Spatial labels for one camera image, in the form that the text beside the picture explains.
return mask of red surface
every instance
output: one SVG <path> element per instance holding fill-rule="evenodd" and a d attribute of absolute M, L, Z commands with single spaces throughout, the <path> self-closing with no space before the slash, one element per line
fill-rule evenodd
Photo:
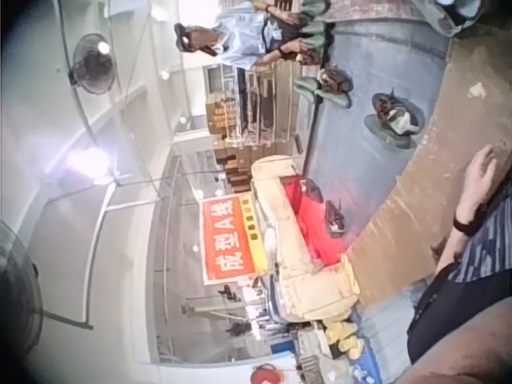
<path fill-rule="evenodd" d="M 300 185 L 302 179 L 302 176 L 282 179 L 286 196 L 295 212 L 311 257 L 320 258 L 324 266 L 332 266 L 339 262 L 340 254 L 345 252 L 347 245 L 343 238 L 329 236 L 324 221 L 325 206 L 304 195 Z"/>

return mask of person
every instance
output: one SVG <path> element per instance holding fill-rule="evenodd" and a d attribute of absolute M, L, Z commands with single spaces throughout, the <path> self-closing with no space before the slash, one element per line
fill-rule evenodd
<path fill-rule="evenodd" d="M 467 167 L 434 280 L 407 331 L 412 363 L 450 332 L 512 296 L 512 172 L 489 200 L 496 168 L 492 146 L 477 152 Z"/>
<path fill-rule="evenodd" d="M 395 384 L 511 382 L 512 298 L 506 298 L 446 336 Z"/>
<path fill-rule="evenodd" d="M 279 59 L 311 54 L 312 45 L 304 38 L 312 34 L 302 32 L 307 23 L 304 14 L 280 10 L 264 0 L 256 0 L 224 10 L 215 19 L 213 28 L 177 23 L 174 31 L 180 52 L 201 51 L 218 57 L 224 64 L 251 70 Z"/>

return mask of worker in light blue shirt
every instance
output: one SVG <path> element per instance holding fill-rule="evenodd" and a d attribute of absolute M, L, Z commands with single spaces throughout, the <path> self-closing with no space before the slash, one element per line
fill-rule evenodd
<path fill-rule="evenodd" d="M 264 66 L 279 59 L 296 59 L 311 54 L 303 38 L 307 20 L 302 14 L 280 10 L 264 0 L 245 2 L 224 10 L 214 28 L 174 26 L 176 46 L 181 52 L 204 52 L 227 65 L 244 70 Z"/>

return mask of wall-mounted fan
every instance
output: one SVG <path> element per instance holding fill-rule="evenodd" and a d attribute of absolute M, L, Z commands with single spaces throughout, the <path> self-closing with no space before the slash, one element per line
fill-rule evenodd
<path fill-rule="evenodd" d="M 68 76 L 73 87 L 81 87 L 90 94 L 104 94 L 110 90 L 115 80 L 115 65 L 110 45 L 103 36 L 86 34 L 80 39 Z"/>
<path fill-rule="evenodd" d="M 20 357 L 38 344 L 42 298 L 38 269 L 21 240 L 0 220 L 0 338 Z"/>

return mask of fan guard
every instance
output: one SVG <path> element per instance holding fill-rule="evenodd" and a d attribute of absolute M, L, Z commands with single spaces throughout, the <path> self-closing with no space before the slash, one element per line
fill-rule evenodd
<path fill-rule="evenodd" d="M 28 354 L 41 335 L 37 274 L 21 240 L 0 220 L 0 336 L 20 356 Z"/>
<path fill-rule="evenodd" d="M 68 76 L 73 87 L 80 86 L 90 94 L 104 94 L 115 80 L 114 58 L 102 53 L 100 46 L 108 43 L 100 34 L 86 34 L 78 42 L 73 54 L 73 68 Z"/>

